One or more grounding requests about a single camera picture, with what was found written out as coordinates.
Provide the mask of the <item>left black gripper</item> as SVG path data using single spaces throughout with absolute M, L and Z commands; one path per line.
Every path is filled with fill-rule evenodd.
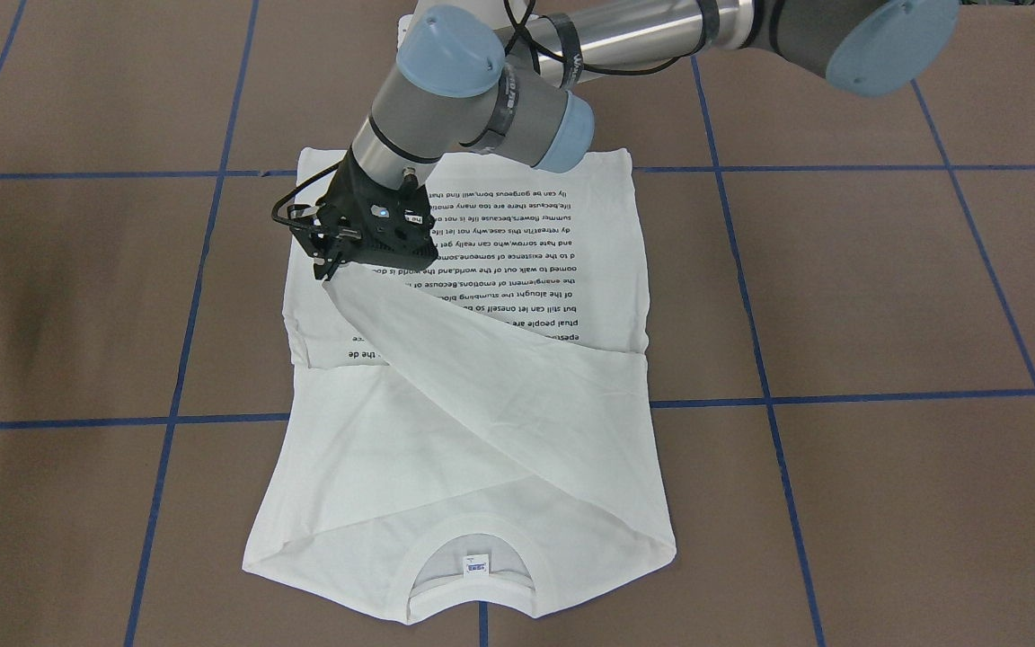
M 344 263 L 426 270 L 439 258 L 431 237 L 436 219 L 416 173 L 406 171 L 405 184 L 387 189 L 369 179 L 348 151 L 297 184 L 291 196 L 325 176 L 330 185 L 314 204 L 291 205 L 291 234 L 313 259 L 314 280 L 331 280 Z

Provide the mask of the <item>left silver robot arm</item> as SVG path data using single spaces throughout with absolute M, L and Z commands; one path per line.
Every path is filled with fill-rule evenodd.
M 501 3 L 500 18 L 419 7 L 394 65 L 341 161 L 272 206 L 331 280 L 346 263 L 426 270 L 438 258 L 426 183 L 447 153 L 564 173 L 591 147 L 575 94 L 599 77 L 660 73 L 704 49 L 767 50 L 837 89 L 880 97 L 923 73 L 960 16 L 957 1 L 615 1 L 576 13 Z

